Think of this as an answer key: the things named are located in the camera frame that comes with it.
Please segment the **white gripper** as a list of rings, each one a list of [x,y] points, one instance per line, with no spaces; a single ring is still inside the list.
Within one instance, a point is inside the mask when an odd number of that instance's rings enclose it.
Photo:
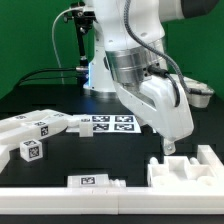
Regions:
[[[171,141],[180,140],[192,133],[194,124],[187,97],[180,84],[178,106],[175,106],[174,88],[167,79],[152,76],[141,82],[138,90],[133,91],[117,82],[114,86],[121,103],[164,137],[162,148],[166,156],[175,152],[175,144]]]

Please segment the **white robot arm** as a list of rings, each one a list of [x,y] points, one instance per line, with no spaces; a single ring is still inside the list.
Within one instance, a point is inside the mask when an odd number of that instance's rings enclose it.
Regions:
[[[84,0],[120,102],[162,136],[166,155],[193,132],[190,107],[214,90],[185,77],[164,52],[161,23],[184,17],[183,0]]]

